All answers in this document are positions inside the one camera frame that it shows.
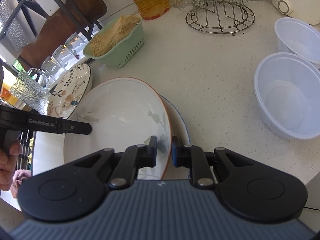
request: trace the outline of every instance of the wire cup rack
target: wire cup rack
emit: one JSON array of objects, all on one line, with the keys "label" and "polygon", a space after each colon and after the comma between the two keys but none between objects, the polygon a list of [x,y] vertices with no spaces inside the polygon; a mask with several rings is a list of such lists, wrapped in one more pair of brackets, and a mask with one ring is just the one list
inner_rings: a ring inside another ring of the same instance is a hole
[{"label": "wire cup rack", "polygon": [[228,34],[249,28],[255,22],[254,12],[245,5],[247,0],[203,0],[202,6],[191,0],[193,10],[187,13],[187,24],[206,33]]}]

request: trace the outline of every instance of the finger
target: finger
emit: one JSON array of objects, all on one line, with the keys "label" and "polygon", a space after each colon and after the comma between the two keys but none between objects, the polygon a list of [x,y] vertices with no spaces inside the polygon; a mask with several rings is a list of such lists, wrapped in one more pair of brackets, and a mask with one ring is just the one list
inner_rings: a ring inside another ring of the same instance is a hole
[{"label": "finger", "polygon": [[8,161],[7,155],[4,153],[3,150],[0,149],[0,163],[4,164],[4,163],[7,163],[7,161]]},{"label": "finger", "polygon": [[15,141],[9,147],[10,155],[19,155],[21,153],[21,144],[19,141]]},{"label": "finger", "polygon": [[16,165],[17,165],[17,159],[18,159],[17,155],[8,156],[7,163],[5,164],[0,163],[0,170],[9,171],[9,172],[15,171]]},{"label": "finger", "polygon": [[0,171],[0,184],[8,185],[12,183],[14,171]]},{"label": "finger", "polygon": [[12,184],[12,181],[9,184],[6,184],[6,185],[0,184],[0,190],[8,191],[10,189],[10,187],[11,187],[11,184]]}]

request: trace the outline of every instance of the plastic basket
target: plastic basket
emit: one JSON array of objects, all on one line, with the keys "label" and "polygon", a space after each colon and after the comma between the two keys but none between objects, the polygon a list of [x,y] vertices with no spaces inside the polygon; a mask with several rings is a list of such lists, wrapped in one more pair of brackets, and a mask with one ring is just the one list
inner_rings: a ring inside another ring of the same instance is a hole
[{"label": "plastic basket", "polygon": [[[98,34],[105,33],[118,19],[108,23]],[[131,33],[114,46],[109,52],[100,57],[95,57],[90,51],[90,42],[84,47],[83,54],[87,57],[100,61],[109,67],[121,68],[136,53],[144,43],[144,32],[142,28],[142,18],[133,28]]]}]

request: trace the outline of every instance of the brown cutting board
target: brown cutting board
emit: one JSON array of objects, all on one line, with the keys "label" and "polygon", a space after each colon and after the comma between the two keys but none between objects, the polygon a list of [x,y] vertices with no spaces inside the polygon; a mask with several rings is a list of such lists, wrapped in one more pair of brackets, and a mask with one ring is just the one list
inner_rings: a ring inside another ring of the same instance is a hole
[{"label": "brown cutting board", "polygon": [[[73,0],[87,20],[92,23],[99,19],[107,12],[107,7],[103,0]],[[59,45],[63,45],[68,37],[78,32],[77,27],[70,18],[59,9],[51,17],[48,17],[46,24],[42,28],[38,39],[35,43],[29,44],[22,49],[20,54],[31,66],[39,68],[42,62],[52,53]]]}]

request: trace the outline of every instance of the cloth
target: cloth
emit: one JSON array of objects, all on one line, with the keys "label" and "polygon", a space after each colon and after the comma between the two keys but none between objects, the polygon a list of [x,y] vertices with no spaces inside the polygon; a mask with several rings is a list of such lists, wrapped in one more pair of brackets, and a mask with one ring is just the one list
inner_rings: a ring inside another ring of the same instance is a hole
[{"label": "cloth", "polygon": [[10,187],[11,195],[13,198],[17,198],[18,190],[20,185],[23,183],[24,179],[29,179],[31,177],[31,171],[28,170],[16,170]]}]

